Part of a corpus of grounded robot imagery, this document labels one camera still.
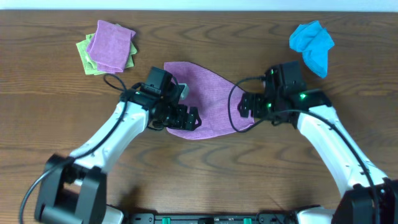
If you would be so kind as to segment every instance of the stacked towels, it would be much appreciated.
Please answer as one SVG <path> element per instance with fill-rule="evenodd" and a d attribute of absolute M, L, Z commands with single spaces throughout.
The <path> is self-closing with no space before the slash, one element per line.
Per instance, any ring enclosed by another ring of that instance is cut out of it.
<path fill-rule="evenodd" d="M 136 33 L 133 30 L 98 21 L 95 34 L 86 35 L 86 40 L 76 44 L 86 75 L 123 72 L 133 67 L 133 54 L 137 49 L 131 40 Z"/>

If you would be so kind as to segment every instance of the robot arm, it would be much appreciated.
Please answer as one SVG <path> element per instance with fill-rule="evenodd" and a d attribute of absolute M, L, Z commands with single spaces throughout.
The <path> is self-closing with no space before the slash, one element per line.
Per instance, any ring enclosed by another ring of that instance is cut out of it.
<path fill-rule="evenodd" d="M 320 90 L 307 90 L 299 63 L 273 66 L 259 79 L 263 81 L 265 92 L 245 92 L 238 106 L 241 116 L 267 119 L 274 126 L 292 124 L 313 144 L 342 197 L 337 210 L 321 207 L 302 210 L 297 213 L 297 221 L 379 223 L 380 217 L 381 223 L 395 223 L 398 214 L 395 203 L 398 198 L 397 181 L 389 180 L 363 154 L 341 124 L 326 95 Z"/>
<path fill-rule="evenodd" d="M 345 138 L 365 163 L 374 184 L 384 183 L 383 178 L 387 177 L 387 175 L 363 154 L 341 124 L 334 107 L 326 105 L 315 106 L 309 108 L 309 111 L 324 117 L 334 124 L 345 135 Z M 329 126 L 320 120 L 303 113 L 298 117 L 297 129 L 312 143 L 319 153 L 335 179 L 341 197 L 344 196 L 347 190 L 352 190 L 356 184 L 369 187 L 369 182 L 358 161 L 334 130 L 331 130 Z"/>
<path fill-rule="evenodd" d="M 69 158 L 53 155 L 47 161 L 45 170 L 56 169 L 40 186 L 35 209 L 37 221 L 65 224 L 122 222 L 123 213 L 106 205 L 106 174 L 128 144 L 149 123 L 156 130 L 169 127 L 193 131 L 201 125 L 197 108 L 191 107 L 188 113 L 187 106 L 178 104 L 179 99 L 188 94 L 188 87 L 179 85 L 176 79 L 172 83 L 172 78 L 172 74 L 152 68 L 145 83 L 121 93 L 114 113 L 93 137 L 75 149 Z M 102 141 L 97 150 L 81 157 Z M 57 166 L 71 157 L 76 159 L 69 166 Z M 64 184 L 80 185 L 80 193 L 64 188 Z"/>
<path fill-rule="evenodd" d="M 75 149 L 70 156 L 77 157 L 97 145 L 114 126 L 123 110 L 124 102 L 119 102 L 112 116 L 86 143 Z M 127 111 L 123 121 L 115 132 L 106 142 L 94 153 L 81 159 L 75 160 L 78 164 L 87 169 L 94 166 L 99 167 L 102 172 L 108 173 L 129 143 L 141 132 L 148 124 L 149 112 L 133 102 L 127 103 Z"/>

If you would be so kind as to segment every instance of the white wall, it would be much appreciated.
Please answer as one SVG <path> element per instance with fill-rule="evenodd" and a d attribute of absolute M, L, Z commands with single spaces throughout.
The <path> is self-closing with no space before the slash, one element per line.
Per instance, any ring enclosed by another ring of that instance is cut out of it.
<path fill-rule="evenodd" d="M 398 0 L 0 0 L 0 9 L 398 12 Z"/>

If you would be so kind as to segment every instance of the green connector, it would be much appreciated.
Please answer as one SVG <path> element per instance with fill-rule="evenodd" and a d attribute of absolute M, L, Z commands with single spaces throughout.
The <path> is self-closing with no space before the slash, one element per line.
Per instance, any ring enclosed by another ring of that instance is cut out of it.
<path fill-rule="evenodd" d="M 171 218 L 163 218 L 162 219 L 162 224 L 171 224 L 172 220 Z"/>
<path fill-rule="evenodd" d="M 251 224 L 251 218 L 244 218 L 243 224 Z"/>

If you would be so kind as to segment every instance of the wood grain surface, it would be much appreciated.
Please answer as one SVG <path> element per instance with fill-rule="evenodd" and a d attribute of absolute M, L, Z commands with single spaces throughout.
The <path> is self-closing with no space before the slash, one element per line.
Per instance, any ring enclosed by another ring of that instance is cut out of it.
<path fill-rule="evenodd" d="M 189 61 L 236 82 L 271 65 L 302 60 L 289 49 L 299 24 L 319 20 L 335 41 L 329 72 L 302 66 L 309 88 L 331 98 L 345 128 L 390 178 L 398 178 L 398 14 L 349 12 L 0 11 L 0 223 L 16 223 L 20 202 L 55 152 L 68 155 L 108 119 L 119 92 L 86 76 L 76 49 L 98 19 L 137 32 L 134 68 Z M 258 83 L 244 86 L 258 90 Z M 335 208 L 335 182 L 291 125 L 187 141 L 150 130 L 108 175 L 108 203 L 134 211 L 243 212 L 321 204 Z M 37 191 L 25 210 L 33 223 Z"/>

